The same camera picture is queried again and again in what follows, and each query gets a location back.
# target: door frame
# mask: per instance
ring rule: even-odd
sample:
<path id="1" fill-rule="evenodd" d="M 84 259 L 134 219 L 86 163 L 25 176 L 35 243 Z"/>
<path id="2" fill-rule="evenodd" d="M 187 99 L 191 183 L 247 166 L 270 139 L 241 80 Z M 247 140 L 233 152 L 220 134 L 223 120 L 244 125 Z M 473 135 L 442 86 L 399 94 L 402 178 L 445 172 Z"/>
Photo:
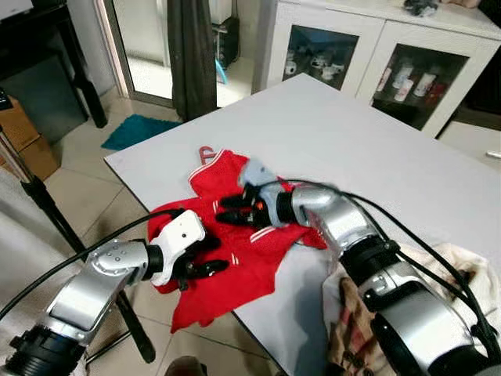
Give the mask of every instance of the door frame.
<path id="1" fill-rule="evenodd" d="M 325 8 L 279 2 L 272 41 L 267 87 L 282 81 L 290 33 L 293 25 L 358 36 L 341 91 L 355 96 L 373 50 L 383 30 L 384 20 Z"/>
<path id="2" fill-rule="evenodd" d="M 421 132 L 436 137 L 494 56 L 500 42 L 454 31 L 386 21 L 357 92 L 357 99 L 371 104 L 376 87 L 397 44 L 453 53 L 468 58 L 421 129 Z"/>
<path id="3" fill-rule="evenodd" d="M 167 10 L 164 4 L 164 0 L 157 0 L 157 10 L 159 12 Z M 101 31 L 103 33 L 108 57 L 114 71 L 115 81 L 120 95 L 141 102 L 152 103 L 164 107 L 173 107 L 171 99 L 154 96 L 145 92 L 138 92 L 134 89 L 134 83 L 128 66 L 127 55 L 118 26 L 113 0 L 94 0 L 94 6 L 96 8 L 99 23 L 101 24 Z M 163 20 L 167 19 L 167 16 L 162 13 L 159 15 L 159 18 Z M 167 24 L 163 25 L 162 23 L 162 30 L 166 30 L 166 28 Z M 164 43 L 164 49 L 168 49 L 167 42 Z M 165 56 L 168 57 L 168 52 L 164 50 L 164 62 L 166 63 Z"/>

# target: white stripe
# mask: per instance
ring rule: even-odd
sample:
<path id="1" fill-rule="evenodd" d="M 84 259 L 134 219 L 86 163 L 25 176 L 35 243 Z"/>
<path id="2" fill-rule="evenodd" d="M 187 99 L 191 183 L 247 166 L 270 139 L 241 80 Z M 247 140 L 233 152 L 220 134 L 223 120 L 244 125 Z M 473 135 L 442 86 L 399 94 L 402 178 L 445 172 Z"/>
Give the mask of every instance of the white stripe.
<path id="1" fill-rule="evenodd" d="M 268 235 L 269 233 L 273 232 L 275 230 L 275 227 L 272 227 L 269 231 L 266 231 L 264 233 L 261 233 L 259 234 L 258 236 L 256 237 L 253 237 L 252 239 L 250 239 L 250 242 L 251 243 L 254 243 L 255 241 L 258 241 L 259 239 L 261 239 L 262 237 Z"/>
<path id="2" fill-rule="evenodd" d="M 269 229 L 272 229 L 272 228 L 273 228 L 273 226 L 267 226 L 264 229 L 260 229 L 259 231 L 250 235 L 250 239 L 252 240 L 253 237 L 259 236 L 261 233 L 264 233 L 265 231 L 269 231 Z"/>
<path id="3" fill-rule="evenodd" d="M 189 177 L 188 177 L 188 180 L 190 181 L 191 179 L 193 179 L 193 177 L 196 175 L 196 174 L 199 174 L 200 172 L 202 172 L 203 170 L 205 170 L 206 168 L 209 168 L 211 167 L 218 159 L 219 157 L 222 156 L 222 153 L 224 152 L 225 150 L 224 149 L 221 149 L 219 151 L 219 153 L 216 154 L 216 156 L 214 157 L 214 159 L 212 161 L 210 161 L 209 163 L 207 164 L 203 164 L 201 165 L 199 168 L 197 168 L 195 171 L 193 171 L 191 174 L 189 174 Z"/>

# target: cardboard box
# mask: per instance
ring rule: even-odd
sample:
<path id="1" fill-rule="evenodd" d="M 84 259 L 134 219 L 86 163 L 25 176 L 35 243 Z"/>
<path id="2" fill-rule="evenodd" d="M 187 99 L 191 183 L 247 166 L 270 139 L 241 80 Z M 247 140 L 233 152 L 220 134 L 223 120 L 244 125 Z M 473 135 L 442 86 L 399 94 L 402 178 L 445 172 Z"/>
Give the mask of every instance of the cardboard box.
<path id="1" fill-rule="evenodd" d="M 21 150 L 19 155 L 30 171 L 41 180 L 47 179 L 60 167 L 59 161 L 54 158 L 49 143 L 43 136 L 39 136 L 34 142 Z M 7 163 L 2 164 L 2 167 L 12 172 Z"/>
<path id="2" fill-rule="evenodd" d="M 13 108 L 0 111 L 0 125 L 14 149 L 21 151 L 38 138 L 38 132 L 17 99 L 9 98 Z M 0 157 L 0 165 L 3 163 L 5 160 Z"/>

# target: bottle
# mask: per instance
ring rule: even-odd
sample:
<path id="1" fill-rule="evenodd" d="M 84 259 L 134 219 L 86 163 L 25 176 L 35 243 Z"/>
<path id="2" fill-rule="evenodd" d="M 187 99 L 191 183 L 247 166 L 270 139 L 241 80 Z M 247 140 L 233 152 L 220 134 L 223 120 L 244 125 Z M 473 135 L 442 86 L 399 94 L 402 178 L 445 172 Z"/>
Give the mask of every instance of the bottle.
<path id="1" fill-rule="evenodd" d="M 409 80 L 408 78 L 404 80 L 401 88 L 397 91 L 395 94 L 395 97 L 393 98 L 397 102 L 403 102 L 405 98 L 407 98 L 407 94 L 409 94 L 410 89 L 413 87 L 414 81 Z"/>
<path id="2" fill-rule="evenodd" d="M 428 90 L 430 90 L 431 85 L 433 85 L 433 81 L 440 74 L 440 67 L 438 65 L 434 65 L 431 69 L 424 73 L 418 82 L 416 88 L 414 89 L 415 96 L 425 96 Z"/>
<path id="3" fill-rule="evenodd" d="M 384 89 L 384 86 L 386 86 L 386 83 L 387 83 L 389 77 L 391 76 L 391 72 L 393 71 L 393 60 L 394 60 L 394 57 L 392 56 L 390 59 L 390 63 L 388 63 L 388 66 L 386 67 L 386 69 L 383 72 L 383 75 L 381 76 L 379 84 L 376 88 L 377 92 L 382 92 Z"/>
<path id="4" fill-rule="evenodd" d="M 400 70 L 395 75 L 393 84 L 391 84 L 395 89 L 400 89 L 404 81 L 409 78 L 410 74 L 413 72 L 414 66 L 413 62 L 409 57 L 402 58 L 402 64 L 400 65 Z"/>

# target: robotic hand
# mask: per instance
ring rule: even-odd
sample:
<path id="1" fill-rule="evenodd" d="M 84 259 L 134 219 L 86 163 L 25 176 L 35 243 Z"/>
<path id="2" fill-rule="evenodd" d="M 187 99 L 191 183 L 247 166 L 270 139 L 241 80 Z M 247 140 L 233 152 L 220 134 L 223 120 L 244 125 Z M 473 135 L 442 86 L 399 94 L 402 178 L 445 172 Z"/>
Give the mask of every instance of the robotic hand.
<path id="1" fill-rule="evenodd" d="M 38 323 L 11 341 L 16 352 L 0 367 L 0 375 L 68 375 L 125 286 L 141 280 L 160 286 L 171 278 L 181 285 L 182 280 L 209 277 L 224 269 L 228 264 L 222 260 L 193 263 L 193 253 L 205 235 L 196 213 L 184 211 L 150 245 L 143 240 L 113 240 L 95 249 Z"/>
<path id="2" fill-rule="evenodd" d="M 232 224 L 317 229 L 359 289 L 371 328 L 398 374 L 501 374 L 499 362 L 480 354 L 470 329 L 452 307 L 395 252 L 374 222 L 349 197 L 328 186 L 303 184 L 286 192 L 261 163 L 240 175 L 243 195 L 227 197 L 218 220 Z"/>

